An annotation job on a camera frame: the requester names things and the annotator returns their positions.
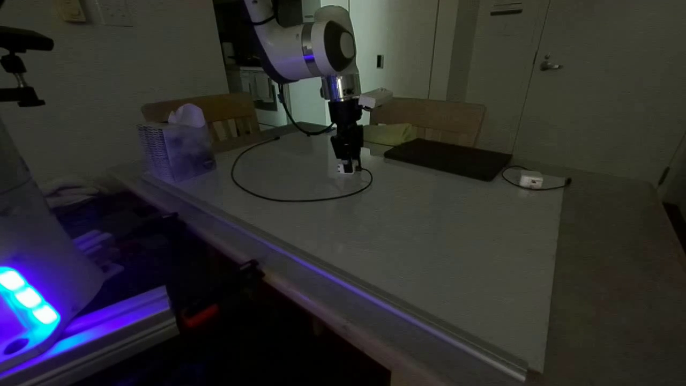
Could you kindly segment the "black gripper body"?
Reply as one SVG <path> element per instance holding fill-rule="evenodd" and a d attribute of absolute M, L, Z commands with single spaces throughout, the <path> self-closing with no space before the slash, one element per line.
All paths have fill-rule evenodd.
<path fill-rule="evenodd" d="M 355 99 L 332 100 L 328 105 L 335 124 L 332 148 L 340 162 L 358 162 L 363 148 L 363 127 L 358 124 L 363 107 Z"/>

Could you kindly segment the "robot base with blue lights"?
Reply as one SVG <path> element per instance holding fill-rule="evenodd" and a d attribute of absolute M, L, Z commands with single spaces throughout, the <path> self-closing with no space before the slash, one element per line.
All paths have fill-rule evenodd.
<path fill-rule="evenodd" d="M 0 359 L 33 357 L 104 288 L 0 123 Z"/>

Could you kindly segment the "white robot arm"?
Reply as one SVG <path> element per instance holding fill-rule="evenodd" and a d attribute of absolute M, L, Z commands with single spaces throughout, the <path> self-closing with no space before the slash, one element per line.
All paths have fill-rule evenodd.
<path fill-rule="evenodd" d="M 343 6 L 321 6 L 312 22 L 284 25 L 276 19 L 276 0 L 242 0 L 248 25 L 260 44 L 260 60 L 278 84 L 317 78 L 319 94 L 328 103 L 335 134 L 331 143 L 343 174 L 363 170 L 364 146 L 363 112 L 387 105 L 389 88 L 361 91 L 355 64 L 355 34 Z"/>

